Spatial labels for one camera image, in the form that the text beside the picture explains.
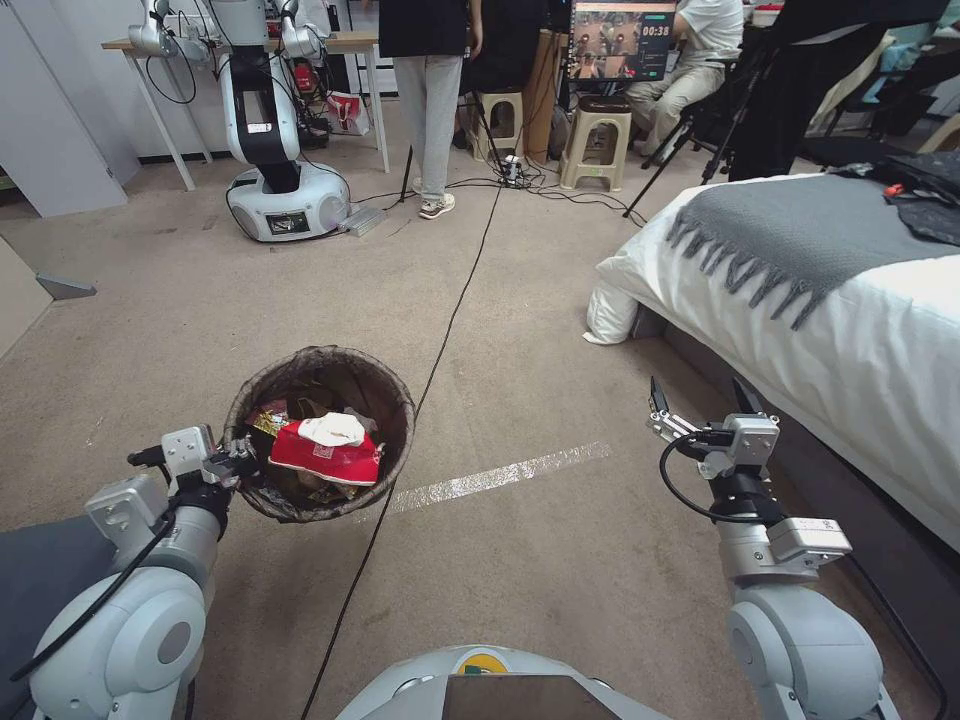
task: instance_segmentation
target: sneaker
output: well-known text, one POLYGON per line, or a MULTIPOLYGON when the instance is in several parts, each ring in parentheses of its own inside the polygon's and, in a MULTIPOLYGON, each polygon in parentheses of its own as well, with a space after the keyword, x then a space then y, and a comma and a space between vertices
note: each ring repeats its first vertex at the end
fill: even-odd
POLYGON ((456 207, 457 201, 450 193, 443 194, 443 200, 430 201, 424 200, 420 206, 420 217, 424 220, 436 220, 445 212, 450 212, 456 207))

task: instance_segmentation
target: gray pants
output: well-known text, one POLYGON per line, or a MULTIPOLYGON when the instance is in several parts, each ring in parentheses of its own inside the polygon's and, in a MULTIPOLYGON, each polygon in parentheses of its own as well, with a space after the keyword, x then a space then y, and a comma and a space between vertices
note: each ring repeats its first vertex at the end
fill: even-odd
POLYGON ((443 199, 453 139, 453 117, 463 58, 453 55, 394 58, 400 108, 423 176, 422 197, 443 199))
POLYGON ((722 68, 681 62, 659 82, 633 83, 627 87, 633 121, 649 131, 640 146, 640 154, 655 153, 680 122, 680 111, 716 92, 722 84, 722 68))

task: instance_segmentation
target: trash can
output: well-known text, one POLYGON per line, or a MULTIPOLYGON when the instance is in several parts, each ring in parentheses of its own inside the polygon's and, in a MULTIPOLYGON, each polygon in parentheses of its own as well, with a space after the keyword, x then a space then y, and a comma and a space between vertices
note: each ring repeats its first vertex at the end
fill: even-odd
POLYGON ((264 368, 240 388, 224 424, 224 442, 248 434, 251 414, 279 400, 286 402, 291 419, 305 419, 323 405, 338 412, 352 408, 375 420, 377 441, 384 444, 379 479, 352 498, 320 501, 307 497, 296 472, 269 464, 263 449, 254 443, 260 477, 239 488, 254 510, 284 523, 330 520, 376 502, 397 481, 413 443, 414 404, 407 386, 379 360, 359 350, 328 345, 304 348, 264 368))

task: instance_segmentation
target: tape line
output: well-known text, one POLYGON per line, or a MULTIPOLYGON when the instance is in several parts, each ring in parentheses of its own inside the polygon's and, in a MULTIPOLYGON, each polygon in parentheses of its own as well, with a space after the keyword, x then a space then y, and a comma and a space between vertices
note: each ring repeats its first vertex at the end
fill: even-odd
MULTIPOLYGON (((610 445, 598 440, 569 450, 561 450, 550 455, 505 465, 494 470, 486 470, 466 477, 425 485, 424 487, 402 490, 395 495, 387 515, 407 512, 408 510, 419 510, 429 505, 493 490, 520 480, 530 480, 540 475, 548 475, 590 460, 609 457, 611 452, 610 445)), ((360 510, 353 513, 354 522, 373 520, 379 513, 380 508, 376 505, 360 510)))

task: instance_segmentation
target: beige carpet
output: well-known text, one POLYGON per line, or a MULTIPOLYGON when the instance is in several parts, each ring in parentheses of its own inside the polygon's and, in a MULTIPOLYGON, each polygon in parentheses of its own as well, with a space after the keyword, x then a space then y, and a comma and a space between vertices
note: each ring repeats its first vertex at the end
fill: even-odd
MULTIPOLYGON (((385 176, 372 138, 312 154, 353 196, 399 189, 405 145, 388 103, 385 176)), ((699 182, 685 152, 640 210, 699 182)), ((631 158, 619 196, 648 175, 631 158)), ((131 450, 222 423, 240 384, 310 344, 365 350, 419 397, 495 191, 457 191, 437 222, 408 202, 374 232, 290 246, 245 239, 223 204, 233 161, 146 167, 126 207, 39 220, 0 208, 0 234, 35 269, 94 283, 55 304, 0 365, 0 529, 78 514, 125 477, 131 450)), ((489 175, 465 153, 451 178, 489 175)), ((391 200, 372 201, 381 206, 391 200)), ((389 517, 346 617, 312 718, 331 718, 388 664, 457 643, 554 657, 673 717, 756 717, 727 649, 729 598, 709 522, 662 486, 643 426, 651 373, 676 409, 730 408, 660 341, 580 338, 593 266, 635 228, 598 205, 504 192, 399 483, 410 489, 585 445, 598 457, 389 517)), ((676 466, 701 501, 693 467, 676 466)), ((241 500, 220 545, 198 684, 202 720, 299 717, 371 523, 280 526, 241 500)), ((923 681, 862 598, 824 589, 877 638, 904 717, 930 715, 923 681)))

